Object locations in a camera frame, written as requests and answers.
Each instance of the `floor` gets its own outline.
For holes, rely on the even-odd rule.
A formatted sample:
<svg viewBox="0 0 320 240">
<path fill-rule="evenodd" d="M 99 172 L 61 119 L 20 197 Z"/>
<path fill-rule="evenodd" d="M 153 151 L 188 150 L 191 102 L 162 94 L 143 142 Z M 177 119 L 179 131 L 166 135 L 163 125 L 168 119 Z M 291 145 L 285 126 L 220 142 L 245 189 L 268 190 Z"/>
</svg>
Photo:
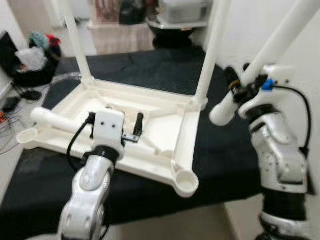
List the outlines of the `floor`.
<svg viewBox="0 0 320 240">
<path fill-rule="evenodd" d="M 80 39 L 85 47 L 84 52 L 88 55 L 96 55 L 92 36 L 86 27 L 86 23 L 79 26 Z M 71 41 L 66 29 L 55 33 L 63 44 L 62 50 L 65 56 L 74 55 Z M 30 119 L 31 111 L 42 105 L 49 90 L 47 86 L 36 88 L 42 92 L 43 97 L 38 102 L 22 100 L 18 109 L 12 115 L 13 124 L 12 134 L 9 131 L 0 130 L 0 203 L 2 202 L 10 179 L 20 159 L 23 151 L 17 144 L 15 135 L 25 128 L 33 126 Z M 11 91 L 8 96 L 16 96 L 17 93 Z M 57 240 L 54 236 L 37 238 L 38 240 Z M 124 225 L 112 226 L 104 240 L 234 240 L 228 218 L 225 214 L 223 205 L 202 207 L 193 210 L 180 212 L 174 215 L 161 218 L 153 218 L 137 221 Z"/>
</svg>

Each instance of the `plastic bag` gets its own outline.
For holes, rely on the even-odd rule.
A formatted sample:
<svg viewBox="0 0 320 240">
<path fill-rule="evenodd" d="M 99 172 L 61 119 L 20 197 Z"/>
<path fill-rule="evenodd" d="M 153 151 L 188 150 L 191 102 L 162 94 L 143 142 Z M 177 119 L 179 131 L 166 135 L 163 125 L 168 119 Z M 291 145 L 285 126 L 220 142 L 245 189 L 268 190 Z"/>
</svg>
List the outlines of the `plastic bag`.
<svg viewBox="0 0 320 240">
<path fill-rule="evenodd" d="M 43 69 L 47 63 L 47 57 L 42 48 L 32 47 L 17 51 L 15 55 L 21 63 L 26 66 L 27 71 L 39 71 Z"/>
</svg>

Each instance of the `table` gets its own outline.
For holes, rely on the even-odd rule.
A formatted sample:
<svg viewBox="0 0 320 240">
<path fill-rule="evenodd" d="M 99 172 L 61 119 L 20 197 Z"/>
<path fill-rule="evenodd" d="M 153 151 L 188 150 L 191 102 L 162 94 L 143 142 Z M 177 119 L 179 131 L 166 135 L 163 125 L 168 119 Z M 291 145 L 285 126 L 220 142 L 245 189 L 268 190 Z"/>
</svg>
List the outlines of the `table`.
<svg viewBox="0 0 320 240">
<path fill-rule="evenodd" d="M 194 95 L 205 53 L 199 47 L 88 57 L 101 80 Z M 56 75 L 78 71 L 74 58 L 62 59 Z M 52 109 L 80 82 L 53 85 L 43 107 Z M 199 188 L 191 198 L 171 186 L 116 170 L 105 208 L 110 224 L 159 217 L 192 208 L 249 198 L 261 192 L 258 158 L 248 123 L 238 116 L 225 127 L 211 124 L 209 112 L 228 91 L 216 66 L 201 113 L 193 158 Z M 74 176 L 63 154 L 24 150 L 0 208 L 0 239 L 24 240 L 57 231 L 61 211 L 71 196 Z"/>
</svg>

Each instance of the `storage box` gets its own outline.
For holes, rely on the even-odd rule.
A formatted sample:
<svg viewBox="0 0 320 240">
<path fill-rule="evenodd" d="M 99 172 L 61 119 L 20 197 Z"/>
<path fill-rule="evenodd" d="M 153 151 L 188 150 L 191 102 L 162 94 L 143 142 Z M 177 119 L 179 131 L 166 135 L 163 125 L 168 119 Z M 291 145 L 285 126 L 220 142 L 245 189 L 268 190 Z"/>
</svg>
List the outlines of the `storage box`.
<svg viewBox="0 0 320 240">
<path fill-rule="evenodd" d="M 160 0 L 159 13 L 167 23 L 191 23 L 207 16 L 208 0 Z"/>
</svg>

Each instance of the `cable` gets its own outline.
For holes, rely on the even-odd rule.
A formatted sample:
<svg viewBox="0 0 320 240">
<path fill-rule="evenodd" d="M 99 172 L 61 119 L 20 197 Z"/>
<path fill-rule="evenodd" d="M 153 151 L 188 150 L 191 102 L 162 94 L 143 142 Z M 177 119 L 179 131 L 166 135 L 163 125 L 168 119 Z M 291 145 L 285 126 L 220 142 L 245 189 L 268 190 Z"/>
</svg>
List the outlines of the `cable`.
<svg viewBox="0 0 320 240">
<path fill-rule="evenodd" d="M 9 145 L 9 143 L 12 141 L 12 139 L 14 139 L 14 133 L 13 132 L 12 132 L 11 136 L 9 137 L 9 140 L 6 141 L 6 143 L 0 148 L 0 152 L 2 150 L 4 150 Z"/>
<path fill-rule="evenodd" d="M 309 103 L 307 97 L 301 91 L 299 91 L 295 88 L 292 88 L 292 87 L 279 86 L 279 85 L 273 85 L 273 87 L 275 89 L 292 91 L 292 92 L 298 94 L 300 97 L 302 97 L 304 104 L 305 104 L 306 113 L 307 113 L 307 133 L 306 133 L 306 138 L 305 138 L 305 143 L 304 143 L 303 148 L 308 150 L 309 144 L 310 144 L 310 139 L 311 139 L 311 131 L 312 131 L 312 115 L 311 115 L 310 103 Z"/>
<path fill-rule="evenodd" d="M 78 136 L 80 135 L 80 133 L 82 132 L 82 130 L 86 127 L 86 125 L 88 124 L 88 121 L 86 120 L 82 126 L 79 128 L 79 130 L 75 133 L 75 135 L 73 136 L 69 146 L 68 146 L 68 149 L 66 150 L 66 159 L 69 163 L 69 165 L 71 166 L 71 168 L 75 171 L 75 172 L 78 172 L 78 168 L 73 164 L 72 160 L 71 160 L 71 156 L 70 156 L 70 153 L 71 153 L 71 148 L 73 146 L 73 144 L 75 143 L 75 141 L 77 140 Z"/>
<path fill-rule="evenodd" d="M 79 130 L 75 133 L 75 135 L 73 136 L 73 138 L 71 139 L 71 142 L 69 143 L 68 149 L 66 150 L 66 159 L 69 163 L 69 165 L 71 166 L 71 168 L 77 172 L 79 169 L 77 169 L 77 167 L 73 164 L 73 162 L 71 161 L 71 148 L 73 146 L 73 144 L 75 143 L 75 141 L 77 140 L 78 136 L 80 135 L 80 133 L 83 131 L 83 129 L 86 127 L 87 124 L 94 124 L 95 123 L 95 119 L 96 119 L 96 114 L 94 112 L 89 112 L 89 116 L 88 118 L 85 120 L 85 122 L 82 124 L 82 126 L 79 128 Z"/>
<path fill-rule="evenodd" d="M 6 150 L 4 152 L 0 152 L 0 156 L 3 155 L 3 154 L 7 154 L 8 152 L 10 152 L 11 150 L 15 149 L 18 146 L 19 146 L 19 143 L 13 145 L 12 147 L 10 147 L 8 150 Z"/>
</svg>

